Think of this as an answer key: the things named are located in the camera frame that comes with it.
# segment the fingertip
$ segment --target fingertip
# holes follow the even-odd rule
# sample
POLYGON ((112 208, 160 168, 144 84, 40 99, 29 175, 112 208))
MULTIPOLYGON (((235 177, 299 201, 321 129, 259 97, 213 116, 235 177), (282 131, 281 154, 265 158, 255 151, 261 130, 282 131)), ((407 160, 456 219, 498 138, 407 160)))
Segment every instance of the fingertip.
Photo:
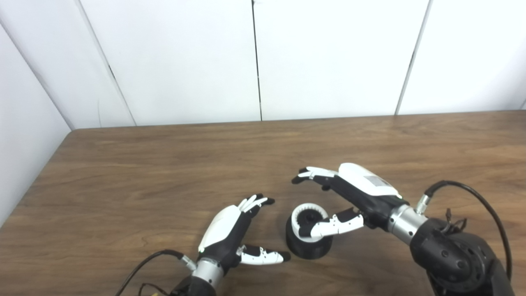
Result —
POLYGON ((302 177, 298 177, 298 176, 295 176, 292 180, 291 180, 291 183, 292 184, 299 184, 301 182, 303 182, 304 178, 302 177))
POLYGON ((278 254, 280 254, 283 257, 283 262, 290 261, 290 259, 292 258, 289 252, 278 252, 278 254))

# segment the metal cylinder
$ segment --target metal cylinder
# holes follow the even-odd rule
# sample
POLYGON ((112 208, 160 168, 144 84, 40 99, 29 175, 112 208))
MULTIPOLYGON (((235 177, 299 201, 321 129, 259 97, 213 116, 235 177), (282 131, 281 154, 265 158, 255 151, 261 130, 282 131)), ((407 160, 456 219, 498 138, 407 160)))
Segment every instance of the metal cylinder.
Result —
POLYGON ((414 234, 425 221, 427 218, 424 215, 417 214, 412 207, 404 204, 391 213, 388 230, 409 245, 414 234))
POLYGON ((219 282, 223 278, 223 268, 216 260, 201 258, 197 262, 197 268, 192 272, 192 276, 205 280, 214 289, 217 289, 219 282))

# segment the wall seam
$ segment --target wall seam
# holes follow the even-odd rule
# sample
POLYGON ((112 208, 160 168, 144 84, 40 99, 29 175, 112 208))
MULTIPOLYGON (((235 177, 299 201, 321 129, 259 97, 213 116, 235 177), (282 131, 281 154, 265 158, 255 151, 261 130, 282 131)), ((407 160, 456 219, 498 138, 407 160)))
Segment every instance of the wall seam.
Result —
POLYGON ((135 121, 133 113, 132 113, 132 111, 131 111, 131 109, 130 109, 130 107, 128 105, 128 101, 124 97, 124 94, 123 94, 123 92, 122 92, 122 90, 120 88, 120 85, 117 82, 117 78, 115 77, 115 74, 113 73, 112 67, 109 65, 108 58, 106 57, 106 54, 104 53, 104 50, 102 49, 102 46, 100 45, 100 41, 97 38, 97 35, 95 34, 95 30, 93 29, 93 26, 92 26, 91 22, 89 21, 89 17, 86 14, 86 11, 84 10, 84 6, 82 5, 82 2, 80 2, 80 0, 75 0, 75 4, 78 7, 80 15, 81 15, 82 19, 84 20, 84 23, 86 24, 86 27, 87 27, 87 29, 89 31, 89 34, 91 35, 91 37, 93 39, 93 42, 95 43, 95 47, 97 48, 97 51, 99 52, 99 55, 100 55, 100 57, 103 60, 104 67, 106 68, 106 71, 108 72, 108 75, 110 76, 110 79, 113 82, 113 85, 114 85, 115 89, 117 90, 117 93, 118 93, 120 99, 124 102, 124 105, 126 106, 126 109, 128 110, 128 114, 130 115, 130 118, 133 121, 133 124, 135 124, 135 126, 137 126, 137 122, 135 121))
POLYGON ((73 123, 71 122, 71 120, 69 120, 69 118, 66 115, 64 115, 64 112, 62 112, 62 110, 58 107, 58 104, 53 99, 53 96, 51 96, 50 90, 47 88, 46 83, 43 81, 42 76, 38 72, 36 72, 35 68, 33 68, 31 63, 27 59, 26 55, 20 49, 20 46, 16 43, 15 39, 13 38, 13 36, 11 35, 9 30, 7 29, 7 26, 4 24, 4 21, 1 18, 0 18, 0 26, 4 29, 5 33, 7 34, 7 37, 9 37, 9 39, 11 40, 13 45, 15 46, 16 50, 18 51, 18 53, 20 54, 20 56, 22 57, 24 62, 26 62, 26 65, 29 67, 29 69, 31 70, 31 72, 35 76, 36 80, 38 81, 38 83, 40 84, 40 86, 42 87, 44 92, 46 93, 47 97, 49 98, 49 100, 51 101, 51 103, 53 104, 55 109, 57 109, 57 112, 60 114, 60 116, 62 117, 62 119, 64 120, 64 122, 68 126, 68 128, 71 131, 73 131, 75 129, 75 127, 73 126, 73 123))
POLYGON ((398 115, 398 113, 400 112, 400 107, 402 107, 403 96, 406 94, 407 84, 409 82, 409 78, 410 78, 411 72, 413 70, 414 61, 415 61, 415 59, 417 57, 418 48, 420 47, 420 41, 422 40, 422 36, 423 36, 424 30, 426 29, 427 20, 428 20, 429 13, 431 11, 431 6, 432 5, 433 5, 433 0, 429 0, 428 1, 428 5, 426 7, 426 12, 424 13, 424 18, 422 19, 422 25, 420 26, 420 31, 418 32, 417 41, 414 44, 414 50, 413 50, 413 54, 411 55, 411 60, 409 61, 409 66, 407 68, 406 78, 403 80, 402 90, 400 91, 400 97, 398 98, 398 103, 396 105, 396 109, 394 110, 394 112, 395 112, 394 114, 395 115, 398 115))

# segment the cable connector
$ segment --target cable connector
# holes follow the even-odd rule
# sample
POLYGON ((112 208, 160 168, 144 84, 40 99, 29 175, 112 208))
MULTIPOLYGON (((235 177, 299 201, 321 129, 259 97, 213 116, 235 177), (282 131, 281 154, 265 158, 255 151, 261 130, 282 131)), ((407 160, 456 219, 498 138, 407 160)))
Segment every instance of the cable connector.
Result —
POLYGON ((194 271, 197 269, 197 264, 192 259, 190 259, 187 255, 184 255, 181 258, 181 261, 183 261, 186 264, 186 268, 188 268, 189 270, 194 271))
POLYGON ((419 215, 423 215, 430 201, 430 196, 427 196, 426 194, 422 195, 414 211, 419 215))

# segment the robotic finger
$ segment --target robotic finger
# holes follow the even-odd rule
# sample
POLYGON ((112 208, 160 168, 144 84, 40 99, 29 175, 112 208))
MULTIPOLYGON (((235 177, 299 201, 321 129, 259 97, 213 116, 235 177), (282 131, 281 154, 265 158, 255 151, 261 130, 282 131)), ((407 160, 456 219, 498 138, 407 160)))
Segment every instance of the robotic finger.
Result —
POLYGON ((299 173, 294 179, 292 179, 293 184, 299 184, 305 180, 313 180, 316 183, 324 186, 322 189, 326 189, 325 186, 330 185, 330 179, 334 178, 334 176, 337 176, 338 172, 322 169, 320 167, 314 167, 314 166, 308 166, 301 170, 299 170, 299 173))
POLYGON ((271 205, 274 202, 275 202, 274 199, 266 198, 263 196, 263 194, 258 193, 258 194, 252 195, 249 198, 242 200, 241 203, 237 206, 237 208, 241 212, 244 212, 250 215, 251 218, 254 218, 262 206, 267 205, 267 204, 271 205))
POLYGON ((265 250, 260 246, 244 244, 237 250, 243 264, 268 265, 287 262, 290 260, 289 252, 265 250))
POLYGON ((363 216, 350 208, 327 217, 319 222, 300 226, 298 234, 302 238, 321 239, 324 236, 342 234, 363 227, 363 216))

